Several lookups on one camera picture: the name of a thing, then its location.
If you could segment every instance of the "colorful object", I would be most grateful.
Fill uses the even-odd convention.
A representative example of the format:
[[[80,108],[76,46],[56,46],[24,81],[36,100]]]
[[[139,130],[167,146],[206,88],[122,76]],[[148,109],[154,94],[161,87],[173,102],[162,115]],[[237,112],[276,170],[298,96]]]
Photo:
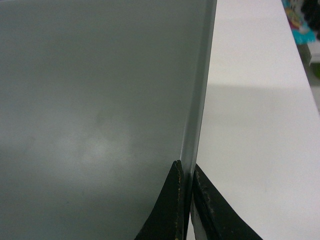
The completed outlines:
[[[297,45],[307,44],[316,40],[314,32],[310,29],[308,24],[299,15],[288,0],[282,0],[286,17],[293,34],[294,41]]]

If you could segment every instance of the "gray panel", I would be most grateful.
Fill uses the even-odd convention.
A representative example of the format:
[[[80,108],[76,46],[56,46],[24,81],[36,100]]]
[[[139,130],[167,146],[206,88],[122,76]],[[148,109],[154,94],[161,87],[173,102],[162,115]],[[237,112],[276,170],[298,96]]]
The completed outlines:
[[[0,2],[0,239],[136,236],[181,157],[206,4]]]

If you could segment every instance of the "gray metal sheet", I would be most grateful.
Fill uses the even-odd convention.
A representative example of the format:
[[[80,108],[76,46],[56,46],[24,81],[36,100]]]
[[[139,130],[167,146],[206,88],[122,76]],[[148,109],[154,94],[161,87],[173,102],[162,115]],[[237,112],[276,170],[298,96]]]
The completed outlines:
[[[211,2],[0,1],[0,239],[134,239],[193,171]]]

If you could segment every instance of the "white surface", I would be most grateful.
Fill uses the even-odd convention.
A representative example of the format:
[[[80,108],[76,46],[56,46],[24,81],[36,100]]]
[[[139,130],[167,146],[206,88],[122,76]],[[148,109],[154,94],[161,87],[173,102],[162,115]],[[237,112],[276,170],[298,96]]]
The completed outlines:
[[[320,119],[280,0],[218,1],[197,163],[264,240],[320,239]]]

